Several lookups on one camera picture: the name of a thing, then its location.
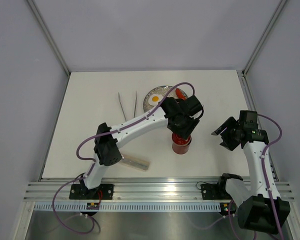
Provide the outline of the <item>red tin can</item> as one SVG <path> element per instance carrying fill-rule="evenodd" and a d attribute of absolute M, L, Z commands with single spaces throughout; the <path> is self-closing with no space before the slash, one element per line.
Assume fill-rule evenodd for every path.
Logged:
<path fill-rule="evenodd" d="M 188 152 L 192 139 L 173 139 L 172 150 L 178 155 L 184 155 Z"/>

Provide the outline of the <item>metal serving tongs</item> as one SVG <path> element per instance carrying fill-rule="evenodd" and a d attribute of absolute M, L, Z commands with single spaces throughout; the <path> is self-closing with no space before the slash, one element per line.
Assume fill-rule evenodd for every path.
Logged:
<path fill-rule="evenodd" d="M 127 99 L 118 92 L 117 99 L 125 122 L 137 116 L 138 92 L 136 90 Z"/>

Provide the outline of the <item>silver tin lid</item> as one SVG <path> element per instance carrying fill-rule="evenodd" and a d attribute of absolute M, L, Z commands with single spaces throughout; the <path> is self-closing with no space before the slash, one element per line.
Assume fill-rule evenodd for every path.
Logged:
<path fill-rule="evenodd" d="M 176 134 L 176 133 L 172 133 L 171 138 L 172 138 L 172 142 L 173 142 L 174 144 L 178 145 L 178 146 L 186 146 L 186 145 L 188 145 L 188 144 L 191 142 L 191 140 L 192 140 L 191 136 L 189 136 L 189 137 L 186 138 L 186 139 L 183 139 L 180 135 L 178 135 L 178 134 Z"/>

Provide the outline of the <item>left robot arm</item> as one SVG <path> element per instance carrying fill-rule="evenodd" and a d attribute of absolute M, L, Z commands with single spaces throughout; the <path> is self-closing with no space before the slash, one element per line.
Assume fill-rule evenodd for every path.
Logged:
<path fill-rule="evenodd" d="M 90 137 L 94 140 L 94 156 L 89 170 L 79 180 L 80 194 L 86 199 L 101 195 L 101 181 L 106 170 L 123 159 L 120 148 L 130 141 L 166 127 L 178 141 L 188 144 L 203 114 L 204 107 L 194 95 L 185 100 L 167 97 L 132 120 L 114 126 L 100 124 L 96 135 Z"/>

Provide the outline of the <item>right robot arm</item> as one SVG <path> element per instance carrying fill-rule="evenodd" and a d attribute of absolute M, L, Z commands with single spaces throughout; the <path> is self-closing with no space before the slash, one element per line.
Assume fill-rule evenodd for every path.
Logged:
<path fill-rule="evenodd" d="M 248 164 L 250 189 L 241 176 L 224 173 L 218 180 L 217 193 L 232 198 L 237 206 L 240 228 L 269 235 L 283 235 L 282 226 L 290 213 L 290 204 L 277 190 L 271 163 L 269 141 L 265 130 L 259 129 L 259 114 L 242 110 L 239 118 L 229 117 L 213 136 L 221 136 L 221 146 L 229 151 L 241 147 Z"/>

